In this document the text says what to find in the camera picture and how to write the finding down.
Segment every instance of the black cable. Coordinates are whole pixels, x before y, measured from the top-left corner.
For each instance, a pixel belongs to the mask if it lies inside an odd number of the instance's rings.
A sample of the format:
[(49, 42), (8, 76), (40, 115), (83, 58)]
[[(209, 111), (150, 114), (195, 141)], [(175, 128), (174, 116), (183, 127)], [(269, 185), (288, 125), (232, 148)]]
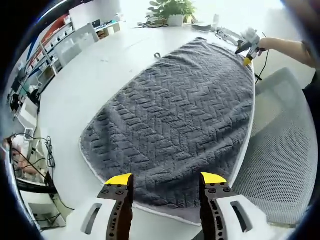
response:
[(52, 217), (49, 217), (49, 218), (45, 218), (45, 220), (41, 220), (41, 219), (35, 219), (37, 220), (38, 222), (47, 222), (48, 220), (51, 220), (51, 219), (54, 219), (57, 220), (57, 218), (61, 215), (61, 213), (58, 213), (57, 215), (55, 216), (52, 216)]
[(40, 233), (42, 233), (43, 231), (46, 231), (46, 230), (52, 230), (52, 229), (63, 229), (65, 228), (66, 226), (45, 226), (43, 228), (40, 229)]
[[(53, 156), (53, 153), (52, 153), (52, 141), (51, 141), (51, 137), (48, 136), (47, 138), (43, 138), (43, 137), (33, 137), (27, 133), (24, 133), (24, 132), (21, 132), (21, 133), (18, 133), (18, 134), (15, 134), (13, 136), (11, 136), (11, 144), (10, 144), (10, 162), (12, 163), (12, 142), (13, 140), (15, 139), (15, 137), (17, 136), (20, 136), (20, 135), (24, 135), (24, 136), (28, 136), (29, 138), (33, 139), (33, 140), (44, 140), (44, 144), (47, 148), (47, 151), (48, 151), (48, 155), (47, 155), (47, 165), (49, 168), (51, 168), (51, 177), (52, 177), (52, 181), (54, 182), (54, 168), (56, 167), (56, 162), (55, 162), (55, 158)], [(16, 150), (41, 176), (43, 176), (44, 178), (46, 178), (25, 156), (23, 156), (23, 154)], [(68, 207), (63, 201), (62, 199), (60, 198), (60, 195), (58, 194), (57, 195), (60, 202), (62, 203), (62, 205), (67, 208), (67, 209), (70, 209), (72, 211), (74, 211), (75, 209), (74, 208), (71, 208), (71, 207)]]
[(12, 153), (12, 150), (15, 150), (15, 151), (17, 151), (18, 153), (19, 153), (19, 155), (20, 156), (22, 156), (30, 165), (29, 166), (32, 166), (43, 178), (46, 178), (35, 166), (34, 166), (34, 164), (32, 164), (18, 149), (15, 149), (15, 148), (11, 148), (11, 150), (10, 150), (10, 155), (11, 155), (11, 153)]
[(267, 66), (268, 57), (269, 57), (269, 52), (270, 52), (270, 50), (268, 50), (268, 52), (267, 52), (267, 54), (266, 54), (264, 66), (263, 66), (262, 71), (261, 71), (260, 74), (259, 74), (259, 78), (258, 78), (258, 80), (255, 82), (255, 84), (258, 83), (258, 81), (259, 81), (259, 79), (260, 79), (260, 77), (261, 77), (261, 74), (264, 72), (264, 70), (265, 70), (265, 68), (266, 68), (266, 66)]
[[(36, 162), (34, 163), (34, 165), (37, 164), (38, 162), (40, 162), (41, 160), (44, 160), (44, 159), (46, 159), (46, 158), (45, 158), (45, 157), (40, 158), (38, 161), (36, 161)], [(15, 172), (21, 171), (22, 169), (25, 169), (25, 168), (30, 167), (30, 166), (32, 166), (32, 165), (24, 166), (24, 167), (22, 167), (22, 168), (20, 168), (20, 169), (14, 170), (14, 171), (15, 171)]]
[(158, 20), (163, 20), (162, 18), (151, 16), (146, 20), (145, 23), (140, 24), (138, 27), (133, 27), (133, 29), (158, 29), (158, 28), (169, 27), (167, 23), (158, 24), (158, 23), (149, 21), (152, 18), (158, 18)]

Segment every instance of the potted plant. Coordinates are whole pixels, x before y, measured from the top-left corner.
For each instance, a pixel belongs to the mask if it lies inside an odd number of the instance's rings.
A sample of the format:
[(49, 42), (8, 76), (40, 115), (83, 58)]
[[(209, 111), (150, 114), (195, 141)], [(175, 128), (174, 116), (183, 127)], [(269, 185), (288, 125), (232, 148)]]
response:
[(183, 22), (193, 16), (195, 7), (190, 0), (156, 0), (151, 1), (148, 10), (159, 23), (167, 23), (170, 27), (181, 27)]

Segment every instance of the white pot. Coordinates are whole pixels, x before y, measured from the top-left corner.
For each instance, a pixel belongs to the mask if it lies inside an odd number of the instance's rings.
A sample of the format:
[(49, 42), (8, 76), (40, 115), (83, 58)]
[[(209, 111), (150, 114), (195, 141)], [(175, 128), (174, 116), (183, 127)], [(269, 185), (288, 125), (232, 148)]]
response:
[(171, 15), (168, 18), (169, 27), (182, 27), (184, 24), (184, 15)]

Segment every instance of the person's hand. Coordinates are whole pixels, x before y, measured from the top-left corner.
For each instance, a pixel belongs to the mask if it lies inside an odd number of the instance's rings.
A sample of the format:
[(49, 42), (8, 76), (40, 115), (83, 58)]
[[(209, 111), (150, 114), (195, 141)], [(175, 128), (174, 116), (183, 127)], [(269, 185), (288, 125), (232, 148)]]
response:
[(258, 44), (258, 47), (260, 48), (258, 56), (261, 56), (263, 52), (272, 49), (272, 38), (270, 37), (262, 38)]

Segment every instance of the mesh chair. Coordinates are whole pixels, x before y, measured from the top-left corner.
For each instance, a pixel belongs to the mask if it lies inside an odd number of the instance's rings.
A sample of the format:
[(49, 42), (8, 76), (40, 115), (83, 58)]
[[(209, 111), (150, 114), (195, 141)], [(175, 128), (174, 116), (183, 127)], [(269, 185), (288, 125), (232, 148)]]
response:
[(256, 86), (252, 134), (233, 190), (264, 211), (269, 222), (295, 225), (310, 202), (317, 166), (308, 103), (283, 68)]

